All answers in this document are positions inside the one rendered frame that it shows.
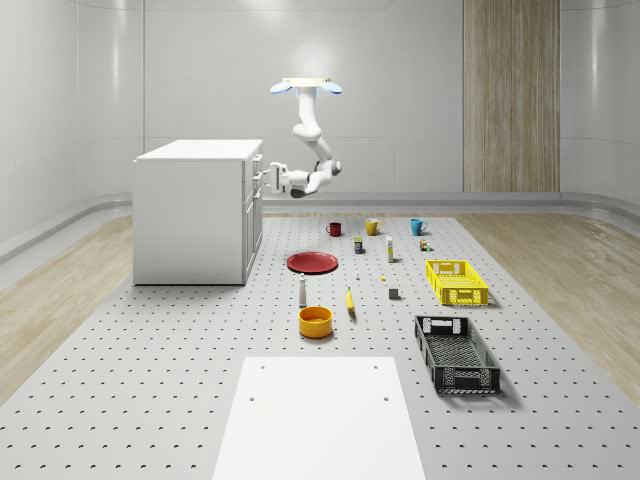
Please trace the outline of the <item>white cabinet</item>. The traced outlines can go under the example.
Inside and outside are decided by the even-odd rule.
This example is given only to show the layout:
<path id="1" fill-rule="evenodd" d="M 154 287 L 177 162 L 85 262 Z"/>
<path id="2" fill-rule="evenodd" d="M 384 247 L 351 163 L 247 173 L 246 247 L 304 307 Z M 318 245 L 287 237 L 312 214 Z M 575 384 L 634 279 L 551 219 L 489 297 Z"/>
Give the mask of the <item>white cabinet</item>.
<path id="1" fill-rule="evenodd" d="M 247 282 L 262 235 L 262 145 L 176 140 L 134 161 L 134 283 Z"/>

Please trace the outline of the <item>dark grey basket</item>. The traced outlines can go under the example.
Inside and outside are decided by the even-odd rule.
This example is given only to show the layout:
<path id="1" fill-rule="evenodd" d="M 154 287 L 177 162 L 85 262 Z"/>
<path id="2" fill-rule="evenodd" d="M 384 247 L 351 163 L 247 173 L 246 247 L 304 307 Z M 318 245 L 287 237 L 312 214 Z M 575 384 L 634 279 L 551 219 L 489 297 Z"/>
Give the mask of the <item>dark grey basket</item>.
<path id="1" fill-rule="evenodd" d="M 467 317 L 415 315 L 414 335 L 437 391 L 500 390 L 500 367 Z"/>

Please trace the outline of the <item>yellow basket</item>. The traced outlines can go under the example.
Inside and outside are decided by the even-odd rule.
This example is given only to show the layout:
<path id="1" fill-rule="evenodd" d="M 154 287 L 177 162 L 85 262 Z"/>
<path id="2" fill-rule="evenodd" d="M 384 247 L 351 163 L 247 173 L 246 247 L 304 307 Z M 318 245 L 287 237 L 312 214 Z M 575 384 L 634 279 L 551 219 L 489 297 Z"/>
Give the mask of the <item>yellow basket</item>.
<path id="1" fill-rule="evenodd" d="M 488 286 L 465 260 L 427 260 L 426 276 L 443 305 L 487 305 Z"/>

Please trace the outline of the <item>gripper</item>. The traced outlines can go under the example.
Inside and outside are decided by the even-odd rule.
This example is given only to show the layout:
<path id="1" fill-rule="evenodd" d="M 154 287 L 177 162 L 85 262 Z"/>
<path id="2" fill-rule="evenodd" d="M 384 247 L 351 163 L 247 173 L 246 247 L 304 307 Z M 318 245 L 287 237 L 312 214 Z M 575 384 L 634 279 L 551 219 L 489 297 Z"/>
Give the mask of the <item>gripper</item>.
<path id="1" fill-rule="evenodd" d="M 264 184 L 273 194 L 283 194 L 289 184 L 287 165 L 271 162 L 268 169 L 262 172 Z"/>

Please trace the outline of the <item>drone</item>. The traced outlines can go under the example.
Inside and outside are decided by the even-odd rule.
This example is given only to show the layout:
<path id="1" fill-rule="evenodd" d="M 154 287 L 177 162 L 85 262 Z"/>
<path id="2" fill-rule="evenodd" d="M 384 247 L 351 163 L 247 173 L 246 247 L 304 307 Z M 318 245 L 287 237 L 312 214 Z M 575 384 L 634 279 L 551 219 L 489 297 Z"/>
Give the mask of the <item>drone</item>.
<path id="1" fill-rule="evenodd" d="M 291 88 L 322 88 L 332 94 L 341 94 L 342 87 L 331 81 L 330 78 L 304 77 L 304 78 L 283 78 L 281 82 L 271 87 L 272 94 L 284 93 Z"/>

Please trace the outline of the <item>white board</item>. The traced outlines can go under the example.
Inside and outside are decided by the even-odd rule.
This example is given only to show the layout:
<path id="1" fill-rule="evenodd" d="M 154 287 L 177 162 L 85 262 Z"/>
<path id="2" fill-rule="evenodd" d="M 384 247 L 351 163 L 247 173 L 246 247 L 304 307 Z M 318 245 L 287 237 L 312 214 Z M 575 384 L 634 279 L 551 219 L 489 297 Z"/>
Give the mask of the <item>white board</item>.
<path id="1" fill-rule="evenodd" d="M 425 480 L 394 359 L 246 358 L 213 480 Z"/>

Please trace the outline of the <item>yellow bowl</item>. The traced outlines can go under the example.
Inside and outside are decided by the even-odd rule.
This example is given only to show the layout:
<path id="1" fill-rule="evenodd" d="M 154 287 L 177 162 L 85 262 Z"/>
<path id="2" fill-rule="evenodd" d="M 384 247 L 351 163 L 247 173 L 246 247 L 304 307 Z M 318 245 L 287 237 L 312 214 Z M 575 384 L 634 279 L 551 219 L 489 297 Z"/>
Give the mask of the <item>yellow bowl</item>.
<path id="1" fill-rule="evenodd" d="M 299 311 L 299 332 L 308 338 L 322 338 L 333 330 L 332 312 L 322 306 L 308 306 Z"/>

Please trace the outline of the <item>red plate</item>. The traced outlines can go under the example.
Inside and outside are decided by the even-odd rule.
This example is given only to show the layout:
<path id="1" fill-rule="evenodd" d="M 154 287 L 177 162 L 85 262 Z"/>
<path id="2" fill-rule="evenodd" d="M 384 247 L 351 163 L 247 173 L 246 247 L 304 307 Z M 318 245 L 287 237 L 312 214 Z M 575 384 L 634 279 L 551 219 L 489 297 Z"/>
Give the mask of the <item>red plate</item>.
<path id="1" fill-rule="evenodd" d="M 335 256 L 323 252 L 302 252 L 287 259 L 287 267 L 298 273 L 320 275 L 329 273 L 338 267 Z"/>

